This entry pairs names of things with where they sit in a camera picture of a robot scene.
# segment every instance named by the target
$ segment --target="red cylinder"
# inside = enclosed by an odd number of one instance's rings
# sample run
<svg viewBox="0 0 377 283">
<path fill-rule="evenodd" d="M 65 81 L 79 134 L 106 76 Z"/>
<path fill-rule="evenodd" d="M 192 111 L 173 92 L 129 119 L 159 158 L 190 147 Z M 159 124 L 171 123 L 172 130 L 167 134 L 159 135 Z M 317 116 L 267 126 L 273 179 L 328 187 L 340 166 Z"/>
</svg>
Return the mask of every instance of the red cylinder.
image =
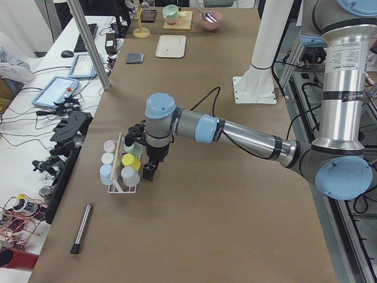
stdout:
<svg viewBox="0 0 377 283">
<path fill-rule="evenodd" d="M 0 252 L 0 267 L 3 268 L 32 271 L 37 260 L 38 255 L 19 249 L 9 248 Z"/>
</svg>

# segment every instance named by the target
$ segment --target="blue joint cap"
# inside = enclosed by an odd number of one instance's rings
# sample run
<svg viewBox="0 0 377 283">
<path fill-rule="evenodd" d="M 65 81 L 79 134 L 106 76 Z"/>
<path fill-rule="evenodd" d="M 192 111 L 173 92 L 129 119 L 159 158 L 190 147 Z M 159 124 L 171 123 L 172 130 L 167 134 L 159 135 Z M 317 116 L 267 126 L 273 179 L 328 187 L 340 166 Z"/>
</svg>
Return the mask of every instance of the blue joint cap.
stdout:
<svg viewBox="0 0 377 283">
<path fill-rule="evenodd" d="M 208 114 L 203 115 L 195 129 L 195 140 L 198 143 L 210 143 L 213 140 L 213 136 L 217 128 L 217 119 L 215 117 L 209 116 Z"/>
<path fill-rule="evenodd" d="M 169 116 L 176 108 L 176 102 L 167 93 L 155 93 L 148 97 L 145 115 L 149 119 L 161 119 Z"/>
<path fill-rule="evenodd" d="M 328 44 L 322 37 L 314 37 L 311 35 L 300 35 L 300 42 L 305 47 L 327 47 Z"/>
<path fill-rule="evenodd" d="M 377 1 L 371 0 L 337 0 L 347 12 L 359 17 L 377 16 Z"/>
<path fill-rule="evenodd" d="M 315 185 L 330 198 L 346 200 L 365 192 L 372 179 L 372 169 L 363 158 L 342 156 L 333 159 L 318 171 Z"/>
</svg>

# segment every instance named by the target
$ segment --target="cutting board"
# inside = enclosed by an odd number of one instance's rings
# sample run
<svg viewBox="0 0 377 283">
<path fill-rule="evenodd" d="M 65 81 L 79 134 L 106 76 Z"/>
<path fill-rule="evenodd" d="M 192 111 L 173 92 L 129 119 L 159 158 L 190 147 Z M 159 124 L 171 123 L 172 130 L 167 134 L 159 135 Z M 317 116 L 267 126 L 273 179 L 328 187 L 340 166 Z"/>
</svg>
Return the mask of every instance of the cutting board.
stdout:
<svg viewBox="0 0 377 283">
<path fill-rule="evenodd" d="M 175 31 L 189 31 L 191 30 L 191 21 L 193 19 L 193 11 L 185 11 L 186 17 L 178 18 L 178 21 L 174 25 L 169 25 L 164 22 L 164 29 L 170 29 Z"/>
</svg>

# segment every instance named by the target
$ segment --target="yellow cup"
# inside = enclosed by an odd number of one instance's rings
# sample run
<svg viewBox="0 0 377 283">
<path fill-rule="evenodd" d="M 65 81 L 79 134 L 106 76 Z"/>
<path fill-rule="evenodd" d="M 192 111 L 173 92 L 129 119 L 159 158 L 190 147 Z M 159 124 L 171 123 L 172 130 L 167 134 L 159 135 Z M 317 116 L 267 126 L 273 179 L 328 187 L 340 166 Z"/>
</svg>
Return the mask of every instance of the yellow cup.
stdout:
<svg viewBox="0 0 377 283">
<path fill-rule="evenodd" d="M 140 160 L 131 153 L 127 153 L 122 157 L 122 164 L 124 167 L 131 166 L 135 171 L 138 171 L 141 166 Z"/>
</svg>

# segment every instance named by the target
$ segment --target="robotic arm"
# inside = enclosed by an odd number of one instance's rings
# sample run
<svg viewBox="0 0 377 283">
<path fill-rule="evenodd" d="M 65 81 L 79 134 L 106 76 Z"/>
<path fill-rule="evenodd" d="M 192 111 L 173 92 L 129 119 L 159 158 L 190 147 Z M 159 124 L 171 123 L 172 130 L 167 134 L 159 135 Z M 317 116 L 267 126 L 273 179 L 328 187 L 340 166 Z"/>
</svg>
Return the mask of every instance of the robotic arm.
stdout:
<svg viewBox="0 0 377 283">
<path fill-rule="evenodd" d="M 152 180 L 168 153 L 170 135 L 201 143 L 220 141 L 262 159 L 276 160 L 302 175 L 327 196 L 344 200 L 365 192 L 373 173 L 358 141 L 365 100 L 366 56 L 377 33 L 377 2 L 305 0 L 302 33 L 328 44 L 319 137 L 312 144 L 283 140 L 202 112 L 177 107 L 174 98 L 156 93 L 147 100 L 145 125 L 130 128 L 126 145 L 146 146 L 150 158 L 143 178 Z"/>
</svg>

